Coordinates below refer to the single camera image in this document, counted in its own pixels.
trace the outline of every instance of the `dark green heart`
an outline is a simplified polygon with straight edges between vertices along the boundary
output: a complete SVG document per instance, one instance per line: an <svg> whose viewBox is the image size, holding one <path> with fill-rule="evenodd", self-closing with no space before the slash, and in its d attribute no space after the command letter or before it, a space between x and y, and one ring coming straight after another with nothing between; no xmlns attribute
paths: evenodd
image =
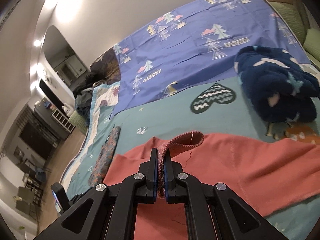
<svg viewBox="0 0 320 240"><path fill-rule="evenodd" d="M206 111L213 102L225 105L232 103L235 99L236 92L228 87L215 83L192 101L190 109L195 114L201 114Z"/></svg>

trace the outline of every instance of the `braided fabric strap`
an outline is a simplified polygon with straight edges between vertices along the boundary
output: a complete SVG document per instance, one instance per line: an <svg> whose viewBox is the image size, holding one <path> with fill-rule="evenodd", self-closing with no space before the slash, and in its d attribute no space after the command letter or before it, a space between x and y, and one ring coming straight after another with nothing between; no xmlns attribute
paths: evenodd
<svg viewBox="0 0 320 240"><path fill-rule="evenodd" d="M180 134L169 142L161 144L158 150L158 181L157 181L157 196L164 198L164 155L167 150L170 150L170 156L175 157L180 153L192 150L201 145L204 141L204 135L199 131L190 131Z"/></svg>

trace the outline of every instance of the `green cushion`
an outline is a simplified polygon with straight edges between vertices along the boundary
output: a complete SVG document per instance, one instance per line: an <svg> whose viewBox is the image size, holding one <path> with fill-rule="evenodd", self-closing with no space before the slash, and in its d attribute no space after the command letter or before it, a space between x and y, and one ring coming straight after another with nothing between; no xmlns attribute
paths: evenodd
<svg viewBox="0 0 320 240"><path fill-rule="evenodd" d="M85 119L79 115L77 111L74 111L70 116L69 122L77 127L84 135L87 133L88 127L85 125Z"/></svg>
<svg viewBox="0 0 320 240"><path fill-rule="evenodd" d="M309 58L314 64L316 64L316 66L317 66L318 68L320 68L320 61L317 60L317 59L316 59L314 56L312 56L310 53L306 52L306 54L307 54L308 58Z"/></svg>
<svg viewBox="0 0 320 240"><path fill-rule="evenodd" d="M282 16L302 44L306 38L306 30L296 7L289 3L270 2L270 4Z"/></svg>
<svg viewBox="0 0 320 240"><path fill-rule="evenodd" d="M320 31L309 29L306 40L303 43L303 48L313 57L320 61Z"/></svg>

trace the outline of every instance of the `zigzag pattern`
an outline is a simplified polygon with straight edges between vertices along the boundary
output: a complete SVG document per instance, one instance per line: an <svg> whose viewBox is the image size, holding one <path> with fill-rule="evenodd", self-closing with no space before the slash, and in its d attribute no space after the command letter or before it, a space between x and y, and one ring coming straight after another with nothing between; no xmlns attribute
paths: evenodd
<svg viewBox="0 0 320 240"><path fill-rule="evenodd" d="M209 105L208 105L207 103L204 103L204 104L199 105L199 106L194 106L193 108L194 108L195 110L199 110L200 108L203 109L203 108L205 108L206 106L209 106Z"/></svg>
<svg viewBox="0 0 320 240"><path fill-rule="evenodd" d="M217 95L217 94L221 94L221 93L225 93L225 92L231 92L231 91L228 89L224 89L224 90L220 90L217 92L212 92L212 93L204 94L202 96L198 96L198 98L207 98L207 97L211 97L213 95Z"/></svg>
<svg viewBox="0 0 320 240"><path fill-rule="evenodd" d="M213 92L213 91L216 91L216 90L220 90L220 88L221 87L208 89L208 90L204 91L204 93L209 93L209 92Z"/></svg>
<svg viewBox="0 0 320 240"><path fill-rule="evenodd" d="M220 103L223 103L223 102L230 101L230 100L232 100L232 99L233 99L233 97L227 97L227 98L219 99L218 101L219 101Z"/></svg>
<svg viewBox="0 0 320 240"><path fill-rule="evenodd" d="M214 96L214 97L209 97L209 98L205 98L205 99L200 99L199 101L196 101L193 103L193 105L198 105L198 104L202 104L204 102L210 102L212 100L216 100L216 99L220 99L220 98L225 98L226 96L232 96L232 93L225 93L225 94L222 94L222 95L217 95L217 96Z"/></svg>

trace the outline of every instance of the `floral cloth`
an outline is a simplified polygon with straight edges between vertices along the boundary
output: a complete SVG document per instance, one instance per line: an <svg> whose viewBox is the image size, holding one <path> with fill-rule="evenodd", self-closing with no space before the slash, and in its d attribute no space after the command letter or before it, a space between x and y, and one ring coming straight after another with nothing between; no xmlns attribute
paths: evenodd
<svg viewBox="0 0 320 240"><path fill-rule="evenodd" d="M89 177L89 186L93 187L99 183L102 183L104 177L106 176L116 150L119 133L120 126L117 126L111 130L106 143L101 148L96 165Z"/></svg>

